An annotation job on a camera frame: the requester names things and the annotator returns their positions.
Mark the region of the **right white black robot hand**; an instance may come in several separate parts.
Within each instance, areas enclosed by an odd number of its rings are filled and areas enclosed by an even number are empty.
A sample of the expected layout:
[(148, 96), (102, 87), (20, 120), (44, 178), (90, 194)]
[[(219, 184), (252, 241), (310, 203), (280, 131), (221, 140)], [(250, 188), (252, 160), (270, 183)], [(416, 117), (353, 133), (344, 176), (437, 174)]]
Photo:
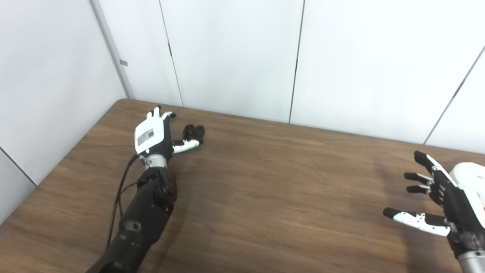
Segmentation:
[(427, 195), (443, 210), (443, 215), (417, 213), (391, 207), (383, 216), (412, 228), (447, 238), (457, 259), (460, 255), (484, 250), (484, 209), (478, 194), (471, 188), (462, 189), (445, 168), (429, 154), (414, 152), (414, 160), (424, 166), (429, 175), (406, 172), (405, 179), (418, 181), (406, 188), (408, 193)]

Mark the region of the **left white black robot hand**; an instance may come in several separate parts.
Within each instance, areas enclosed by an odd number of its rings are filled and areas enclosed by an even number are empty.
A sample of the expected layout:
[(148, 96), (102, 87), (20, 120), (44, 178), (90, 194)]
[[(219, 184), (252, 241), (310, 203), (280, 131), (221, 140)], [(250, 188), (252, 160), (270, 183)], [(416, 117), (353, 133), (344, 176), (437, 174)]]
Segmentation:
[(170, 121), (177, 115), (172, 111), (161, 112), (161, 106), (147, 113), (147, 117), (135, 128), (135, 151), (148, 158), (159, 154), (170, 159), (174, 154), (192, 150), (204, 143), (204, 126), (187, 124), (183, 128), (183, 137), (173, 140)]

